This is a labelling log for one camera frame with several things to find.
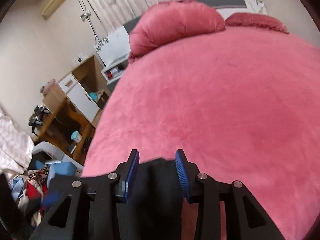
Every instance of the wooden cabinet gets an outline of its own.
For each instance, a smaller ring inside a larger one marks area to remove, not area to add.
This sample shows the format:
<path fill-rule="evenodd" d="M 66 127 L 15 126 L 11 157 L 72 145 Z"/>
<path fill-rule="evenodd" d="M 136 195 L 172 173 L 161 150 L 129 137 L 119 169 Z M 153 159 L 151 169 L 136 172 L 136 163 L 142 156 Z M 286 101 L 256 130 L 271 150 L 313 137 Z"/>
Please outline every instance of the wooden cabinet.
<path fill-rule="evenodd" d="M 90 122 L 93 122 L 99 107 L 79 82 L 67 93 L 67 97 Z"/>

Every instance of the pink bedspread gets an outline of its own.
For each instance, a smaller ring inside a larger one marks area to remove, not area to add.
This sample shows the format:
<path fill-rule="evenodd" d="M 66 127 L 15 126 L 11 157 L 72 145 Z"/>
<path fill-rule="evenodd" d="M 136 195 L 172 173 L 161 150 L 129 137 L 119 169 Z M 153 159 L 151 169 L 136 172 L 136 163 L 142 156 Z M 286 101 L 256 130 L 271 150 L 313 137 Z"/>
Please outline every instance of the pink bedspread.
<path fill-rule="evenodd" d="M 320 50 L 253 27 L 185 38 L 133 64 L 112 94 L 83 176 L 140 162 L 190 162 L 243 181 L 287 240 L 320 212 Z"/>

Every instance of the power cord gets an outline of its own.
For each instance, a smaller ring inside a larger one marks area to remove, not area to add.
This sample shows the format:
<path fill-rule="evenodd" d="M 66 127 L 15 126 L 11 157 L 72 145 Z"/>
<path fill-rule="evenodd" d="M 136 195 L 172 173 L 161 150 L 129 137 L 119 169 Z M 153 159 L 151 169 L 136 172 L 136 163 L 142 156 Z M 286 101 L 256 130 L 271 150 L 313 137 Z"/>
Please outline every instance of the power cord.
<path fill-rule="evenodd" d="M 80 0 L 78 0 L 79 4 L 80 4 L 80 6 L 81 6 L 81 9 L 83 10 L 84 13 L 86 13 L 86 12 L 87 12 L 87 8 L 85 7 L 85 3 L 84 3 L 83 0 L 81 0 L 81 1 L 82 1 L 83 5 L 84 5 L 84 8 L 83 8 Z M 95 42 L 97 43 L 97 38 L 98 38 L 98 41 L 99 41 L 100 39 L 99 39 L 98 35 L 96 34 L 96 32 L 95 32 L 95 30 L 94 30 L 94 28 L 93 28 L 93 26 L 92 26 L 92 23 L 91 23 L 89 17 L 87 17 L 87 20 L 88 20 L 88 22 L 89 22 L 89 24 L 90 24 L 90 26 L 91 26 L 91 28 L 92 28 L 92 31 L 93 31 L 93 33 L 94 33 L 94 40 L 95 40 Z"/>

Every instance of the beige wall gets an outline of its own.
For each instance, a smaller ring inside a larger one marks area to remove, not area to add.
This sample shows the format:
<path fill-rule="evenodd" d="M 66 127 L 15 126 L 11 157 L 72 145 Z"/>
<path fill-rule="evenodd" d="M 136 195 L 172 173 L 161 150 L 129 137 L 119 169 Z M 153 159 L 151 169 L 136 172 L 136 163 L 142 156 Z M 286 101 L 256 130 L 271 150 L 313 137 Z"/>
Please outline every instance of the beige wall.
<path fill-rule="evenodd" d="M 98 35 L 106 35 L 94 11 L 91 20 Z M 271 16 L 288 29 L 320 47 L 320 33 L 299 0 L 263 0 Z M 94 53 L 94 35 L 82 22 L 78 0 L 66 0 L 44 20 L 42 0 L 17 0 L 0 23 L 0 106 L 31 134 L 28 118 L 41 104 L 39 90 L 51 78 L 59 80 L 72 68 L 79 53 Z"/>

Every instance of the pink pillow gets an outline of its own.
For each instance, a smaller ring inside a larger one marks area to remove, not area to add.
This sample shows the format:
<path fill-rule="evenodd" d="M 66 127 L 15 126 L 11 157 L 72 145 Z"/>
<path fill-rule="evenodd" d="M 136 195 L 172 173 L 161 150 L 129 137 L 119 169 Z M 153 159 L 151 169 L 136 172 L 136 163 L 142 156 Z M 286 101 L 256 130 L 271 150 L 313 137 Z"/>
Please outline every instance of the pink pillow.
<path fill-rule="evenodd" d="M 130 32 L 131 58 L 181 38 L 222 31 L 224 20 L 213 8 L 195 0 L 158 3 Z"/>
<path fill-rule="evenodd" d="M 255 26 L 283 33 L 289 33 L 287 27 L 278 19 L 268 15 L 256 13 L 234 13 L 225 20 L 225 24 L 229 26 Z"/>

